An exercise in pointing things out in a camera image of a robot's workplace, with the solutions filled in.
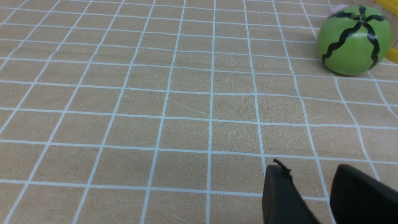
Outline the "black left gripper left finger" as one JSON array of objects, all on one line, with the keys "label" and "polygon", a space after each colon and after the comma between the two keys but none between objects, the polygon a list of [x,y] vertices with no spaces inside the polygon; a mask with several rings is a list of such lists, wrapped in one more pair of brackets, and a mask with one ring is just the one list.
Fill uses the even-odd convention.
[{"label": "black left gripper left finger", "polygon": [[291,169],[278,159],[266,168],[262,212],[264,224],[319,224],[294,185]]}]

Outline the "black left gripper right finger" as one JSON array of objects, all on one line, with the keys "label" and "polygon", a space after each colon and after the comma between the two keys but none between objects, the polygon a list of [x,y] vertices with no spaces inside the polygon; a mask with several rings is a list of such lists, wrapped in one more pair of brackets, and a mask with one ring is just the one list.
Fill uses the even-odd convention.
[{"label": "black left gripper right finger", "polygon": [[396,224],[396,190],[348,164],[333,178],[330,207],[337,224]]}]

